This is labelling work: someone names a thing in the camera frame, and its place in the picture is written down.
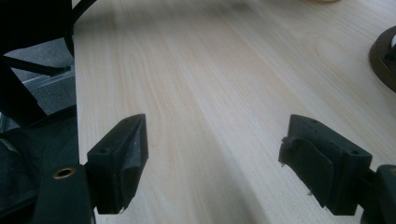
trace black metal rod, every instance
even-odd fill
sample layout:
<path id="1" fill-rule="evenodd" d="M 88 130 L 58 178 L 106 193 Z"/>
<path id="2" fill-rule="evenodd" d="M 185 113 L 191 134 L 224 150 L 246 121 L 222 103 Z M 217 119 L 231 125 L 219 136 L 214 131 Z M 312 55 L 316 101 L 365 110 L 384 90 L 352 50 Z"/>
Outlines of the black metal rod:
<path id="1" fill-rule="evenodd" d="M 37 100 L 0 57 L 0 112 L 21 127 L 28 126 L 47 115 Z"/>
<path id="2" fill-rule="evenodd" d="M 38 73 L 46 76 L 55 76 L 64 72 L 70 71 L 70 66 L 66 67 L 51 67 L 45 66 L 38 63 L 30 63 L 19 59 L 2 56 L 8 66 L 24 71 Z"/>

